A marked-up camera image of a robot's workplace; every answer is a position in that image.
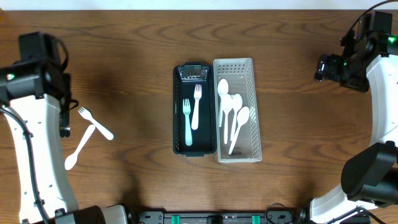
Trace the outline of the white plastic fork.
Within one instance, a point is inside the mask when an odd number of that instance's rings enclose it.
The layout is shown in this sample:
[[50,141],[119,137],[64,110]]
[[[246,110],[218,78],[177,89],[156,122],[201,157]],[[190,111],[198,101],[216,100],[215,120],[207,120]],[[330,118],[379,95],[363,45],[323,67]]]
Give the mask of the white plastic fork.
[[198,129],[199,104],[200,104],[201,96],[202,96],[201,84],[196,84],[195,85],[194,95],[193,95],[193,97],[195,99],[195,105],[194,105],[193,117],[192,117],[192,129],[193,130],[197,130]]
[[114,139],[114,134],[105,126],[103,126],[101,123],[99,123],[96,119],[94,119],[92,113],[84,108],[81,107],[78,109],[79,114],[86,120],[90,121],[94,126],[100,131],[100,133],[107,139],[107,140],[113,140]]

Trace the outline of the white plastic utensil handle up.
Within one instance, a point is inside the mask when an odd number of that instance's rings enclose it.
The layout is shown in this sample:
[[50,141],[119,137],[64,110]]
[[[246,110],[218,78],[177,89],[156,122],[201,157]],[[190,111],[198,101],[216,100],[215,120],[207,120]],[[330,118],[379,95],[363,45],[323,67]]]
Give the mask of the white plastic utensil handle up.
[[89,140],[95,129],[96,127],[94,124],[91,124],[87,127],[75,151],[65,159],[64,167],[66,170],[71,170],[74,167],[74,165],[77,163],[80,151],[83,149],[84,145],[87,143],[87,141]]

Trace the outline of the white plastic spoon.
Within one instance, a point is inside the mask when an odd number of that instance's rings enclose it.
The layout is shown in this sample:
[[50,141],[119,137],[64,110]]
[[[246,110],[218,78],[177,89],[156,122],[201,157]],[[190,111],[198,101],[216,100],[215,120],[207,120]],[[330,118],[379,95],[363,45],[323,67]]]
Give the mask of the white plastic spoon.
[[219,107],[219,113],[218,113],[218,118],[219,118],[218,126],[221,127],[222,119],[223,119],[223,108],[222,108],[223,96],[225,94],[227,94],[228,90],[229,90],[228,82],[226,79],[220,80],[220,82],[218,83],[217,90],[218,90],[218,95],[220,97],[220,107]]
[[224,112],[224,144],[228,143],[228,115],[229,112],[232,110],[232,97],[229,94],[223,95],[222,98],[222,110]]
[[232,143],[231,143],[231,145],[230,145],[230,147],[229,147],[229,155],[232,155],[233,150],[234,150],[234,147],[235,147],[235,145],[236,145],[236,141],[237,141],[237,139],[238,139],[238,135],[239,135],[240,129],[241,129],[241,127],[242,127],[244,124],[247,123],[247,121],[248,121],[248,119],[249,119],[249,115],[250,115],[250,110],[249,110],[249,108],[248,108],[247,106],[242,107],[242,108],[238,111],[237,118],[236,118],[238,127],[237,127],[236,130],[235,130],[234,136],[233,136],[233,138],[232,138]]
[[243,105],[243,99],[242,99],[240,94],[233,95],[232,100],[233,100],[232,109],[233,109],[233,112],[234,112],[234,116],[233,116],[233,122],[232,122],[232,125],[231,125],[231,135],[230,135],[231,139],[234,138],[234,134],[235,134],[235,131],[236,131],[236,123],[237,123],[238,111],[242,108],[242,105]]

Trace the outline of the mint green plastic fork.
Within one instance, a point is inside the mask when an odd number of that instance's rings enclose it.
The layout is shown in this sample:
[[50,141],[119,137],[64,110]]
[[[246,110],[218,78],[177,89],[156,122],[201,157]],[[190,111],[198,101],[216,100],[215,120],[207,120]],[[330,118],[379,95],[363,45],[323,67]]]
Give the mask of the mint green plastic fork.
[[183,100],[183,113],[185,115],[185,144],[191,146],[193,144],[192,130],[190,126],[190,101],[189,99]]

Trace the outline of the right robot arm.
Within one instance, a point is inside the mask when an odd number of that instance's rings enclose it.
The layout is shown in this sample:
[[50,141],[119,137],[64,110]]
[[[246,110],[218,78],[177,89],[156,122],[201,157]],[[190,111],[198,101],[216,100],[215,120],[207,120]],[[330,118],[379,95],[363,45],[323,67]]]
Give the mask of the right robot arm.
[[397,36],[390,12],[368,9],[319,57],[314,79],[369,95],[369,142],[348,159],[339,184],[313,198],[296,223],[382,222],[372,211],[397,205]]

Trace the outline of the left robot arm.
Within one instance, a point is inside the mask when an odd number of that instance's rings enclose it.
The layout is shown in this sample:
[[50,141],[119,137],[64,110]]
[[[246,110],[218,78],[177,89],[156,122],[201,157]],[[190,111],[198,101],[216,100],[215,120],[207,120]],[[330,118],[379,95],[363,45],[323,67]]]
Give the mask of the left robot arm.
[[11,129],[21,184],[20,223],[127,223],[125,206],[80,209],[61,139],[69,137],[71,76],[65,44],[43,32],[19,36],[21,59],[1,69],[1,113]]

